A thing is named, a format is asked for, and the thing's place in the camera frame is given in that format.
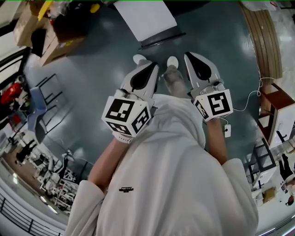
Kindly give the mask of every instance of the hoodie sleeve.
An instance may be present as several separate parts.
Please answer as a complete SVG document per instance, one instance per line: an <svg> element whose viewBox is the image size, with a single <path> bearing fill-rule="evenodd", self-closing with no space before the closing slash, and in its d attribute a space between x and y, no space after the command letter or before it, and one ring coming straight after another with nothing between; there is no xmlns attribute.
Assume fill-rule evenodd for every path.
<svg viewBox="0 0 295 236"><path fill-rule="evenodd" d="M92 182L80 182L75 197L65 236L95 235L97 218L105 195Z"/></svg>
<svg viewBox="0 0 295 236"><path fill-rule="evenodd" d="M252 231L252 235L255 235L258 226L258 210L252 198L242 161L240 159L231 159L225 162L222 167L244 211L248 228Z"/></svg>

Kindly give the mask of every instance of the table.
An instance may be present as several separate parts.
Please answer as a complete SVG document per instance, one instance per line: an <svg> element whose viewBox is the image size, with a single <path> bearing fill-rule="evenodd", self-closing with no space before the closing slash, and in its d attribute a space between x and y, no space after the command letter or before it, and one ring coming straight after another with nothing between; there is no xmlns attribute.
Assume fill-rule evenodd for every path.
<svg viewBox="0 0 295 236"><path fill-rule="evenodd" d="M276 84L271 84L276 91L262 96L271 104L267 114L260 118L269 117L268 125L262 125L259 121L258 126L267 141L269 148L274 148L290 138L292 127L295 121L295 101L286 94Z"/></svg>

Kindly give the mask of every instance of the box on floor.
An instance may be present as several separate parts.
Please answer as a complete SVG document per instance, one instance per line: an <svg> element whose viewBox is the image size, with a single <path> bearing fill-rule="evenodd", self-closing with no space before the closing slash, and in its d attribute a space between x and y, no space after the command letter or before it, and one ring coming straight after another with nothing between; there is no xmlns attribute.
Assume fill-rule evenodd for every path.
<svg viewBox="0 0 295 236"><path fill-rule="evenodd" d="M85 38L85 34L75 30L68 30L46 24L46 37L43 53L39 65L46 65L54 60L62 58L77 47Z"/></svg>
<svg viewBox="0 0 295 236"><path fill-rule="evenodd" d="M13 30L18 46L32 47L32 33L37 29L43 29L46 23L49 22L47 18L38 21L39 10L43 3L43 1L29 2L24 8Z"/></svg>
<svg viewBox="0 0 295 236"><path fill-rule="evenodd" d="M43 1L29 2L14 29L17 45L26 47L33 46L31 36L34 31L46 29L40 66L66 56L85 38L84 31L81 30L83 21L78 22L77 15L58 18L53 26L48 18L38 21L39 10L43 3Z"/></svg>

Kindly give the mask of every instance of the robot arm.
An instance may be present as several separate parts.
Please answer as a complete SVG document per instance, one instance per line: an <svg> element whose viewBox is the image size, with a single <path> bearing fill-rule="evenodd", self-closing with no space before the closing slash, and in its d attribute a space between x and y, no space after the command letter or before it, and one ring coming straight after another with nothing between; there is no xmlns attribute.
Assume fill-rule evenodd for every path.
<svg viewBox="0 0 295 236"><path fill-rule="evenodd" d="M230 90L225 89L215 64L191 52L185 53L184 61L193 86L190 94L204 120L233 113Z"/></svg>
<svg viewBox="0 0 295 236"><path fill-rule="evenodd" d="M130 72L114 96L109 96L102 120L115 138L131 142L147 125L155 112L153 94L157 86L159 66L155 62Z"/></svg>

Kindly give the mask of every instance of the ceiling light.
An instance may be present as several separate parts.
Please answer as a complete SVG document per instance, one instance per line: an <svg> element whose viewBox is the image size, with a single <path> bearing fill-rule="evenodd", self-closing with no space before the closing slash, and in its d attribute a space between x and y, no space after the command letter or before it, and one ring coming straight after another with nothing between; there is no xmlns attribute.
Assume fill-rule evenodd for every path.
<svg viewBox="0 0 295 236"><path fill-rule="evenodd" d="M273 228L273 229L271 229L271 230L269 230L269 231L267 231L267 232L264 232L263 234L259 234L258 236L266 235L267 233L270 233L270 232L274 231L275 229L276 229L276 228Z"/></svg>
<svg viewBox="0 0 295 236"><path fill-rule="evenodd" d="M41 201L43 201L44 203L46 203L46 200L45 200L44 197L41 196L40 199L41 199Z"/></svg>
<svg viewBox="0 0 295 236"><path fill-rule="evenodd" d="M291 36L280 36L281 41L291 41L292 37Z"/></svg>
<svg viewBox="0 0 295 236"><path fill-rule="evenodd" d="M48 208L49 208L52 212L54 212L55 214L57 214L57 211L54 210L54 209L52 208L52 206L50 206L50 205L47 205L47 206L48 206Z"/></svg>
<svg viewBox="0 0 295 236"><path fill-rule="evenodd" d="M284 232L282 234L282 236L286 236L287 234L289 234L290 232L292 232L295 229L295 226L293 226L291 229L289 229L287 232Z"/></svg>

